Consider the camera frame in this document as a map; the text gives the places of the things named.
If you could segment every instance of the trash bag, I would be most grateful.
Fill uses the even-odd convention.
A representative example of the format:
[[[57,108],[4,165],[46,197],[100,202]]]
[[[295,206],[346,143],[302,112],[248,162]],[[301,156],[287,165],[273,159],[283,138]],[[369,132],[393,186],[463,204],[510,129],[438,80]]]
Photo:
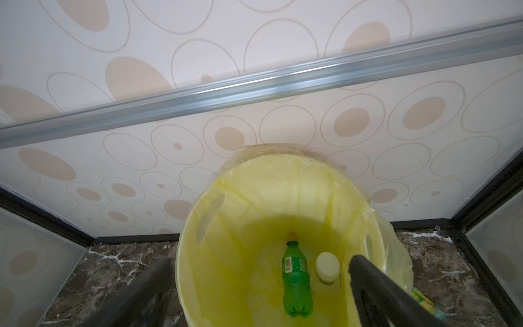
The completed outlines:
[[[410,292],[411,258],[366,198],[336,168],[297,150],[235,155],[200,195],[180,236],[176,285],[189,326],[360,326],[348,273],[356,254]],[[309,263],[314,313],[307,318],[283,308],[289,233]],[[325,251],[340,262],[338,293],[314,282],[314,263]]]

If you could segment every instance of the soda bottle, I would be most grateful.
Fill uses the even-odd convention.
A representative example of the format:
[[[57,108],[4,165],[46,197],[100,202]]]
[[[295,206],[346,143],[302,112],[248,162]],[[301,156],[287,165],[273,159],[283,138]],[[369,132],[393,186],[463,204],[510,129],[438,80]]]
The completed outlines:
[[[291,318],[298,315],[307,318],[312,314],[309,269],[307,259],[298,247],[297,241],[287,242],[287,250],[281,258],[281,272],[285,289],[283,294],[285,313]]]

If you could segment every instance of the patterned wall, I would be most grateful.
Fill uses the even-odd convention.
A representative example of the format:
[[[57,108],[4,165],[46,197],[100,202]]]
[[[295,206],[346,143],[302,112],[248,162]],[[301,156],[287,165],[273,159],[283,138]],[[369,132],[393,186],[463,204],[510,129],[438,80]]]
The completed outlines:
[[[467,236],[520,311],[523,311],[523,191]]]
[[[0,150],[7,188],[93,236],[179,232],[244,146],[333,163],[390,220],[450,218],[523,145],[523,56]]]
[[[84,251],[0,209],[0,326],[35,326]]]
[[[519,0],[10,0],[0,124],[523,14]]]

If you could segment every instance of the black metal frame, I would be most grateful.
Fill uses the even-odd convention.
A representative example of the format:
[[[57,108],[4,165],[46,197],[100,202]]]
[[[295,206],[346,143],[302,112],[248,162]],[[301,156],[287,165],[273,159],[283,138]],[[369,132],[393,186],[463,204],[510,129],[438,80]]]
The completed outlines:
[[[38,226],[44,227],[81,246],[91,246],[95,240],[92,236],[74,228],[55,215],[14,195],[0,187],[0,207],[23,217]]]
[[[395,230],[443,229],[468,262],[509,327],[523,326],[523,317],[466,233],[523,189],[523,152],[487,183],[452,219],[394,221]],[[92,238],[58,217],[0,188],[0,207],[82,246],[133,242],[178,241],[180,234],[110,236]]]
[[[523,326],[521,312],[481,258],[466,233],[523,189],[520,152],[450,219],[450,237],[509,327]]]

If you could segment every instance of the dark marble floor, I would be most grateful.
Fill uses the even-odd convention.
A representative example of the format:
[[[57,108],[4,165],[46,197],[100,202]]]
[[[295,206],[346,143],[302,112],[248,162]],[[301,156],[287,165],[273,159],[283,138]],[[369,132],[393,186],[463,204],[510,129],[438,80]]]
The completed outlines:
[[[448,326],[505,326],[472,271],[444,232],[398,232],[414,264],[414,286],[447,313]],[[128,285],[156,258],[174,261],[176,242],[96,245],[88,249],[41,327],[77,326],[108,297]],[[186,327],[173,293],[168,316]]]
[[[396,235],[411,255],[414,286],[447,314],[449,327],[506,326],[444,231]]]

